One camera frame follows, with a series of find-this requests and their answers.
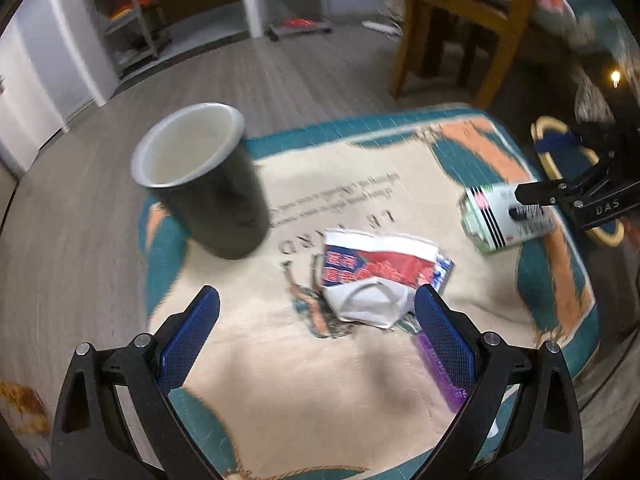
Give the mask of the purple tube white cap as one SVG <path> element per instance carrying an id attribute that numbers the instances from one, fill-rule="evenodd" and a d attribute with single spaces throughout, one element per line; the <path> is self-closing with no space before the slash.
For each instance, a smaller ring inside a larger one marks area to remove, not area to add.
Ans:
<path id="1" fill-rule="evenodd" d="M 436 382 L 438 391 L 444 397 L 448 408 L 450 411 L 457 413 L 465 404 L 468 394 L 463 388 L 455 386 L 451 381 L 444 364 L 442 364 L 424 333 L 417 334 L 413 337 L 413 340 L 426 370 Z"/>

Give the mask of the green white small carton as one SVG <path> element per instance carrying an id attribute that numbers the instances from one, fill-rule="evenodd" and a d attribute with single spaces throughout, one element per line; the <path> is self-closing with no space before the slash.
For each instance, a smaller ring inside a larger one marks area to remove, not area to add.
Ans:
<path id="1" fill-rule="evenodd" d="M 464 234 L 482 254 L 536 240 L 552 232 L 552 214 L 538 205 L 523 205 L 515 196 L 516 184 L 470 186 L 460 198 Z"/>

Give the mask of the red white wrapper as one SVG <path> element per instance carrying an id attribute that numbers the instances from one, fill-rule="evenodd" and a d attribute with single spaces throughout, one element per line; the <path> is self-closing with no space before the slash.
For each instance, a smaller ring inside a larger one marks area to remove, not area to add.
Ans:
<path id="1" fill-rule="evenodd" d="M 454 262 L 425 238 L 330 229 L 324 233 L 322 295 L 342 322 L 388 330 L 414 310 L 416 291 L 440 292 Z"/>

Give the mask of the round teal stool yellow rim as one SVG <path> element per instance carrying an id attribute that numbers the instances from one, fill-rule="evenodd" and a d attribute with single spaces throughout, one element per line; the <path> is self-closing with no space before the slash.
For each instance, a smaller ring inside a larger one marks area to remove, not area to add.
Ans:
<path id="1" fill-rule="evenodd" d="M 599 161 L 590 148 L 583 148 L 574 138 L 560 140 L 570 132 L 567 124 L 550 116 L 541 116 L 530 126 L 535 151 L 544 172 L 550 180 L 574 179 Z M 617 247 L 625 235 L 620 220 L 610 221 L 586 232 L 586 235 L 602 247 Z"/>

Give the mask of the teal fringed tablecloth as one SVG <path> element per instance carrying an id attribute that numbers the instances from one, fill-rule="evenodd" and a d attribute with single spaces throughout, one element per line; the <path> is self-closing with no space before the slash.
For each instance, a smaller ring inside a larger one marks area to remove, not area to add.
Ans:
<path id="1" fill-rule="evenodd" d="M 611 0 L 567 0 L 575 13 L 549 13 L 536 6 L 532 14 L 534 24 L 549 34 L 568 56 L 567 73 L 574 87 L 574 116 L 576 94 L 580 83 L 578 56 L 591 52 L 611 53 L 631 75 L 639 78 L 639 41 Z"/>

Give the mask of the teal beige patterned cushion mat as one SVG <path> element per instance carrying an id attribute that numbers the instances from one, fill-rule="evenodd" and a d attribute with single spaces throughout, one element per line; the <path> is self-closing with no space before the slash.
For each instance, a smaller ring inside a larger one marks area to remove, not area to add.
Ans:
<path id="1" fill-rule="evenodd" d="M 454 264 L 450 308 L 512 346 L 552 340 L 570 374 L 596 353 L 592 287 L 563 223 L 482 255 L 460 224 L 466 188 L 536 176 L 510 136 L 464 107 L 364 116 L 253 139 L 271 226 L 253 255 L 212 256 L 158 200 L 138 237 L 146 310 L 157 328 L 204 285 L 220 317 L 170 402 L 226 479 L 408 479 L 454 415 L 404 321 L 337 321 L 314 294 L 328 229 L 408 234 Z"/>

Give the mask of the white power strip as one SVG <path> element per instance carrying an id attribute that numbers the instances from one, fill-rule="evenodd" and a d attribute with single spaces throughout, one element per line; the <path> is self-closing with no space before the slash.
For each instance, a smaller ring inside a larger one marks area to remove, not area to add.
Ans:
<path id="1" fill-rule="evenodd" d="M 380 32 L 386 36 L 402 36 L 401 28 L 396 24 L 384 24 L 381 22 L 365 20 L 361 22 L 361 25 L 366 29 L 373 30 L 374 32 Z"/>

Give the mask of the black cup white inside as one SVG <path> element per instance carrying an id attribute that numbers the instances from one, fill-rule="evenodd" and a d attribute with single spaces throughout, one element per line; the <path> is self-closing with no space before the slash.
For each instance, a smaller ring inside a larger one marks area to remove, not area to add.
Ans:
<path id="1" fill-rule="evenodd" d="M 156 196 L 194 240 L 228 260 L 254 252 L 270 227 L 244 133 L 244 116 L 236 108 L 198 103 L 153 126 L 130 160 L 137 184 Z"/>

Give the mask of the white door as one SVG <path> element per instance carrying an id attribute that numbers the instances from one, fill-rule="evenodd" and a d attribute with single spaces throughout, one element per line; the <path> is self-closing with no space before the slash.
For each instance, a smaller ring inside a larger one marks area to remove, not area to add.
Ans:
<path id="1" fill-rule="evenodd" d="M 68 130 L 44 88 L 12 18 L 1 36 L 1 146 L 19 174 L 55 133 Z"/>

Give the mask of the metal shelf rack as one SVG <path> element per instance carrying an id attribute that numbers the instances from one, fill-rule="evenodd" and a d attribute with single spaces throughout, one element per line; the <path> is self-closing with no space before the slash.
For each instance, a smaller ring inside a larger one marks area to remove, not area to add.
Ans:
<path id="1" fill-rule="evenodd" d="M 160 0 L 89 0 L 116 74 L 125 77 L 156 60 L 170 43 Z"/>

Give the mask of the black round gripper frame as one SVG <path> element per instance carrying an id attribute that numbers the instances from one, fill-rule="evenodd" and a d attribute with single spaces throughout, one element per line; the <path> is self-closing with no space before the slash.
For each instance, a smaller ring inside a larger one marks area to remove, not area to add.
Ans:
<path id="1" fill-rule="evenodd" d="M 578 56 L 580 83 L 576 94 L 577 126 L 582 148 L 598 155 L 611 176 L 639 177 L 639 78 L 611 53 Z"/>

